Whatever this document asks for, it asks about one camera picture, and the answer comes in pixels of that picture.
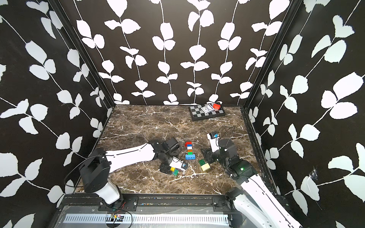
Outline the long blue lego brick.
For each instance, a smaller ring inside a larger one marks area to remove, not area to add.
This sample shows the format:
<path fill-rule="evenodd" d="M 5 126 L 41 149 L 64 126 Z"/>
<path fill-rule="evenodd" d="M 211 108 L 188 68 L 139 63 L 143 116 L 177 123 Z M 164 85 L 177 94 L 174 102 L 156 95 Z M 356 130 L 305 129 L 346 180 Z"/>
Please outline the long blue lego brick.
<path fill-rule="evenodd" d="M 195 160 L 196 159 L 196 155 L 194 155 L 194 154 L 187 154 L 185 156 L 185 159 L 186 160 Z"/>

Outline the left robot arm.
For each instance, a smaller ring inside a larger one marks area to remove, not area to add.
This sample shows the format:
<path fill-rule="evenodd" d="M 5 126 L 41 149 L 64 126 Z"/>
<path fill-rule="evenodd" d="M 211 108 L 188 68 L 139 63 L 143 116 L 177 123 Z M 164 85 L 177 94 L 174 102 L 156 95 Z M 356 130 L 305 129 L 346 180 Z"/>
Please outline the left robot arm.
<path fill-rule="evenodd" d="M 173 137 L 167 141 L 152 140 L 141 146 L 117 151 L 95 149 L 79 166 L 79 172 L 86 193 L 97 194 L 108 206 L 123 203 L 120 189 L 110 180 L 109 174 L 123 167 L 153 160 L 160 160 L 162 171 L 171 172 L 171 168 L 185 171 L 188 164 L 173 156 L 180 146 Z"/>

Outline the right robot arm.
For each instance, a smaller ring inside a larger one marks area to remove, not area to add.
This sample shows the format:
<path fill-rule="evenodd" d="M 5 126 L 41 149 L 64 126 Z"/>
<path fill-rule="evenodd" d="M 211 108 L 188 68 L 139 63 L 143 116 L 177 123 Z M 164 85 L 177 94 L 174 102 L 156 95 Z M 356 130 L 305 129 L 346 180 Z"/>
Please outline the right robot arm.
<path fill-rule="evenodd" d="M 258 228 L 301 228 L 270 192 L 250 162 L 239 157 L 230 138 L 221 138 L 217 132 L 207 134 L 210 149 L 202 150 L 209 162 L 218 162 L 239 187 L 226 193 L 230 206 L 243 214 Z"/>

